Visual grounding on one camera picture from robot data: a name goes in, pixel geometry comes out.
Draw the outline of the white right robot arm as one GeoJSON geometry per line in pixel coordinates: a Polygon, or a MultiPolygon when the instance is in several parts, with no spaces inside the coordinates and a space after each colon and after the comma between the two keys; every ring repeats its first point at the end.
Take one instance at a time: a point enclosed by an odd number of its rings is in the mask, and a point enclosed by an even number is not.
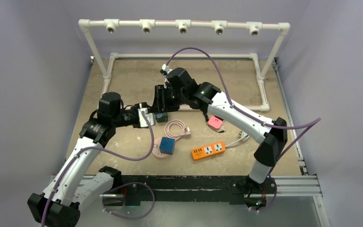
{"type": "Polygon", "coordinates": [[[155,87],[153,105],[149,110],[169,113],[178,111],[181,105],[188,105],[204,114],[219,117],[247,133],[259,146],[254,153],[255,161],[246,185],[251,192],[263,189],[265,179],[288,141],[286,121],[280,117],[273,120],[257,115],[228,98],[217,86],[209,82],[198,84],[184,68],[161,69],[160,73],[166,81],[155,87]]]}

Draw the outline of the pink round socket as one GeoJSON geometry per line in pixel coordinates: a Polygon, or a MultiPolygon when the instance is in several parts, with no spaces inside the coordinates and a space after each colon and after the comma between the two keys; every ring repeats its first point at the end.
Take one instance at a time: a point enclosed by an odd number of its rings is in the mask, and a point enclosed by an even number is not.
{"type": "Polygon", "coordinates": [[[153,145],[153,150],[151,152],[151,154],[153,156],[155,156],[158,159],[166,159],[169,158],[171,155],[165,154],[165,153],[161,153],[160,151],[160,143],[162,141],[162,137],[156,138],[154,140],[154,145],[153,145]]]}

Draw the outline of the dark green cube plug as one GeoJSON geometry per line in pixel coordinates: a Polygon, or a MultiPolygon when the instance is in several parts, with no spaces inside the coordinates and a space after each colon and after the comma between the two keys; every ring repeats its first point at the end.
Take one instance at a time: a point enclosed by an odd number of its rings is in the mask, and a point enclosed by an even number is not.
{"type": "Polygon", "coordinates": [[[159,123],[168,122],[169,119],[168,113],[156,113],[155,116],[156,116],[156,121],[159,123]]]}

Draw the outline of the blue cube socket adapter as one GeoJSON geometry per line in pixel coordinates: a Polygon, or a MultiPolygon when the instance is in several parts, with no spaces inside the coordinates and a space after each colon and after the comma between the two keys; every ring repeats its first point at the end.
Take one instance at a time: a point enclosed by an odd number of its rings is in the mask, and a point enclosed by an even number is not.
{"type": "Polygon", "coordinates": [[[161,154],[173,155],[175,148],[175,139],[169,137],[162,137],[159,145],[161,154]]]}

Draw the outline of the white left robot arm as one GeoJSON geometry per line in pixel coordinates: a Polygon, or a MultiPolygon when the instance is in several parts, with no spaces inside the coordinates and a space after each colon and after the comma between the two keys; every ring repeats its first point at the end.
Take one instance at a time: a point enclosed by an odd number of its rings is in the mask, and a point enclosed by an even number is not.
{"type": "Polygon", "coordinates": [[[74,227],[81,213],[99,195],[119,192],[121,172],[112,167],[103,167],[83,186],[80,182],[117,128],[132,125],[151,129],[155,123],[155,115],[149,113],[146,104],[125,107],[120,94],[103,94],[98,109],[83,125],[75,148],[59,173],[42,193],[29,197],[27,204],[35,221],[43,227],[74,227]]]}

